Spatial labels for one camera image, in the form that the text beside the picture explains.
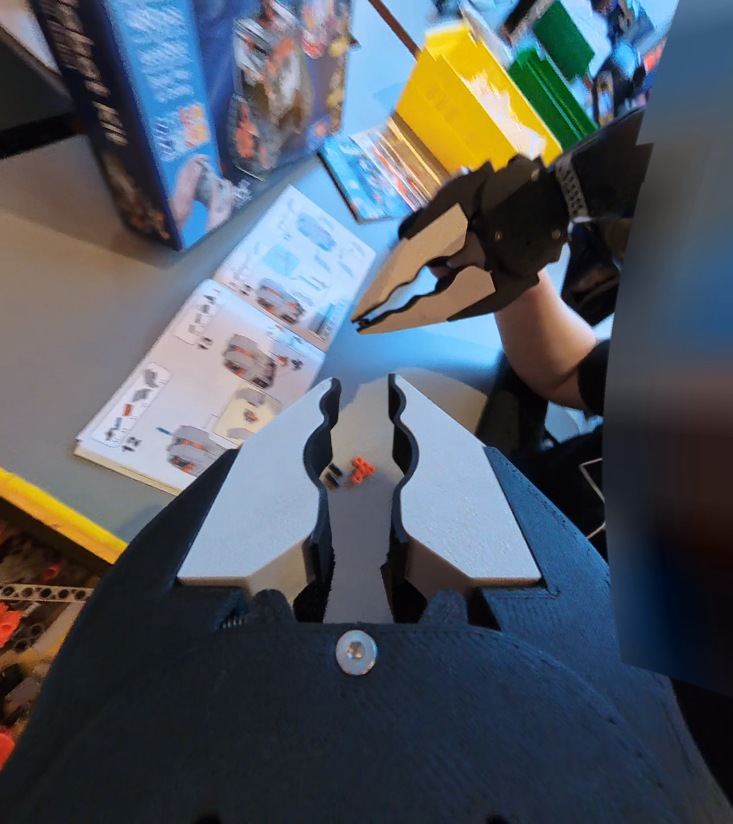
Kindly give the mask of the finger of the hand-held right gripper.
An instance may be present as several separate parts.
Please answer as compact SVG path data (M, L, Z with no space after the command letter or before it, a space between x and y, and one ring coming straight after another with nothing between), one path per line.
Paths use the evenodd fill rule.
M414 296L405 306L356 322L359 335L378 335L449 322L460 312L495 294L491 273L465 267L441 278L434 291Z
M451 206L410 238L399 240L351 316L352 322L360 322L381 308L392 293L417 278L421 269L429 263L450 258L464 246L468 230L468 218L461 206Z

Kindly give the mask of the green building plates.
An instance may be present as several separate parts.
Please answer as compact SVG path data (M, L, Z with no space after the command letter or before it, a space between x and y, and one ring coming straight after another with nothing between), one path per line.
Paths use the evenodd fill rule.
M570 2L517 2L502 31L515 50L507 72L562 150L596 131L572 84L589 73L595 50Z

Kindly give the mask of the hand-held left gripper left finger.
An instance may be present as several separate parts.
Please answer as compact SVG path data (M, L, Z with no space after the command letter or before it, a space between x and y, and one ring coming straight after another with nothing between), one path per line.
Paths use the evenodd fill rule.
M330 585L334 557L328 490L341 383L320 382L237 450L177 578L248 596L299 596Z

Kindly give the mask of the instruction booklet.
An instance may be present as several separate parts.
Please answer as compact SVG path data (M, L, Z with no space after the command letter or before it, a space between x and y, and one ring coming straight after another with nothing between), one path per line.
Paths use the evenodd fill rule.
M177 494L316 381L375 252L290 186L196 286L73 453Z

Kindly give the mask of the long light grey holed beam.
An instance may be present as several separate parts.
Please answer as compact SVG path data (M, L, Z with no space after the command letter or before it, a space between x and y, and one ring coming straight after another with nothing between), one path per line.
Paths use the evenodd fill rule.
M34 583L0 583L0 602L85 603L94 588L51 586Z

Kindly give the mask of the person's right forearm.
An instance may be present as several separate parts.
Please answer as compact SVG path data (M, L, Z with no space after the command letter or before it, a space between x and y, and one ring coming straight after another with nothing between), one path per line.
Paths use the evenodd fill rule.
M596 338L562 300L546 270L495 318L509 365L539 398L604 414L609 340Z

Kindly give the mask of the blue robot kit box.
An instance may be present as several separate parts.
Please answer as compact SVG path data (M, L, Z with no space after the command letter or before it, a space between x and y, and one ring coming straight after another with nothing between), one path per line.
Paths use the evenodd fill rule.
M36 1L125 225L184 251L341 127L347 1Z

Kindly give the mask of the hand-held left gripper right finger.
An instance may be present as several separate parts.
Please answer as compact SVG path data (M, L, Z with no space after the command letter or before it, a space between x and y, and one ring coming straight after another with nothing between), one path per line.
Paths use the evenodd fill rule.
M392 589L532 588L542 578L484 445L397 374L388 376Z

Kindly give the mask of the blue printed leaflet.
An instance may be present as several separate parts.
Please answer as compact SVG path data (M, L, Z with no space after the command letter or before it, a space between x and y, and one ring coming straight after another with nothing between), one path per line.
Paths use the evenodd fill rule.
M326 139L319 158L358 222L400 220L426 206L449 173L400 118Z

